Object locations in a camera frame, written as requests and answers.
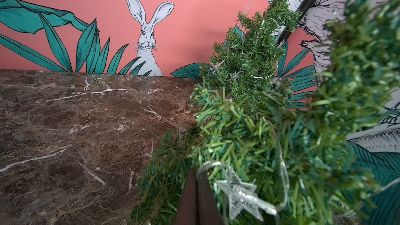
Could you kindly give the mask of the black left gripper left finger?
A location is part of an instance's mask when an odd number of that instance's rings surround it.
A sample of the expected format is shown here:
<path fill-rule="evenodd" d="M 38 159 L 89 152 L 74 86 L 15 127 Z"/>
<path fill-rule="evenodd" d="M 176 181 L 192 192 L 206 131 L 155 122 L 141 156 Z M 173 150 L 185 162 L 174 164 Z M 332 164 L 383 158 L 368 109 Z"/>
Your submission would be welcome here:
<path fill-rule="evenodd" d="M 182 191 L 173 225 L 197 225 L 197 180 L 191 168 Z"/>

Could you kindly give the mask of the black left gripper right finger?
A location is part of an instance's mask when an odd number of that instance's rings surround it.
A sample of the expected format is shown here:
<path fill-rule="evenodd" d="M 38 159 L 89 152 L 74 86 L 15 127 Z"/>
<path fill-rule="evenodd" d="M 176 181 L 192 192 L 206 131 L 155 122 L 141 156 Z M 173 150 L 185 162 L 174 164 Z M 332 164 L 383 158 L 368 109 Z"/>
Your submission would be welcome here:
<path fill-rule="evenodd" d="M 203 172 L 198 181 L 198 225 L 223 225 L 221 214 L 217 208 L 208 176 Z"/>

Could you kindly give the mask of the large green christmas tree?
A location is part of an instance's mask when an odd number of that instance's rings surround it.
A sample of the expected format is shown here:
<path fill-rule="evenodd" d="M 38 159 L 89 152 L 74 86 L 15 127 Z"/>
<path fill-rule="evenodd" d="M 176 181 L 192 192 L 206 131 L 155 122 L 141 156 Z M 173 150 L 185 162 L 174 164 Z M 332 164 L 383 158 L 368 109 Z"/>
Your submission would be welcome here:
<path fill-rule="evenodd" d="M 278 146 L 289 175 L 289 203 L 279 212 L 285 225 L 331 225 L 335 214 L 357 214 L 370 225 L 397 223 L 391 201 L 376 193 L 400 175 L 382 172 L 395 162 L 378 162 L 346 136 L 376 125 L 400 83 L 400 0 L 347 0 L 344 19 L 324 29 L 329 36 L 322 48 L 332 62 L 320 73 L 301 69 L 240 101 L 205 82 L 194 87 L 197 124 L 181 141 L 171 130 L 161 138 L 140 180 L 135 223 L 171 223 L 185 175 L 211 160 L 279 205 Z"/>

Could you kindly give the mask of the small green christmas tree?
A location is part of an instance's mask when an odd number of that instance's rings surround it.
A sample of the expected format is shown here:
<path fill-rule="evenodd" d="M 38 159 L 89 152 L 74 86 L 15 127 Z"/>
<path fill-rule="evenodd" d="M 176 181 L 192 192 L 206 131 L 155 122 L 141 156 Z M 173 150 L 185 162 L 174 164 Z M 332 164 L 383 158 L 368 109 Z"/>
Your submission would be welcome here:
<path fill-rule="evenodd" d="M 237 22 L 242 33 L 230 28 L 225 41 L 214 44 L 211 67 L 200 67 L 205 88 L 225 90 L 234 101 L 252 99 L 271 88 L 278 60 L 285 52 L 275 36 L 285 27 L 294 31 L 300 15 L 289 0 L 272 0 L 253 16 L 239 12 Z"/>

